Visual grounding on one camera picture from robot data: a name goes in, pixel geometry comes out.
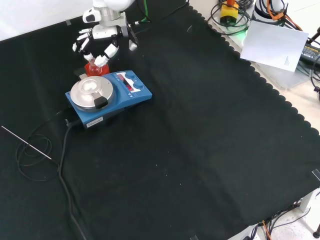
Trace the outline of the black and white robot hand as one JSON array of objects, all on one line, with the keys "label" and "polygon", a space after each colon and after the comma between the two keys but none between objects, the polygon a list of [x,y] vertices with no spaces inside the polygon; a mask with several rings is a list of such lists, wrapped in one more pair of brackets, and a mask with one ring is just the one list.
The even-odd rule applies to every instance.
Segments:
[{"label": "black and white robot hand", "polygon": [[91,28],[82,29],[79,33],[80,36],[73,43],[72,50],[82,54],[87,61],[93,58],[93,55],[86,50],[86,47],[92,40],[110,40],[110,44],[104,50],[103,54],[94,58],[94,64],[101,68],[118,52],[119,38],[128,38],[128,48],[130,51],[133,52],[138,48],[138,40],[128,24],[124,12],[120,13],[117,19],[101,21],[100,24]]}]

